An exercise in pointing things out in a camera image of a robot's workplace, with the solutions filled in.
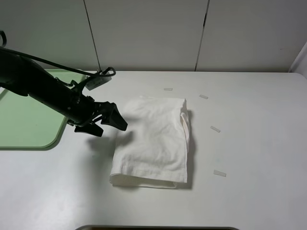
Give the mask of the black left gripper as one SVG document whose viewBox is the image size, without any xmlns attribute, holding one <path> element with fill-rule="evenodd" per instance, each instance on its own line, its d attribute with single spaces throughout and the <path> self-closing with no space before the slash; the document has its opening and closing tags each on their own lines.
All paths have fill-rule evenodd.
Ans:
<svg viewBox="0 0 307 230">
<path fill-rule="evenodd" d="M 126 131 L 128 127 L 115 103 L 95 102 L 90 96 L 75 95 L 69 99 L 69 105 L 69 125 L 76 126 L 75 133 L 102 137 L 103 129 L 94 124 L 98 121 L 121 131 Z"/>
</svg>

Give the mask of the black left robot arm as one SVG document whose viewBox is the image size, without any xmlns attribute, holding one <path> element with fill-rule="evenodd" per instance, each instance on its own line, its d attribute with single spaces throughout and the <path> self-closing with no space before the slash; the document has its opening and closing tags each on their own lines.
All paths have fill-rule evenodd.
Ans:
<svg viewBox="0 0 307 230">
<path fill-rule="evenodd" d="M 60 69 L 86 75 L 81 82 L 65 83 L 44 70 L 37 62 L 43 62 Z M 104 71 L 89 73 L 69 68 L 25 53 L 0 49 L 0 85 L 20 96 L 30 96 L 67 118 L 75 132 L 101 137 L 103 129 L 97 125 L 112 126 L 125 131 L 127 122 L 121 116 L 115 103 L 96 102 L 83 95 L 87 83 L 115 76 L 113 67 Z"/>
</svg>

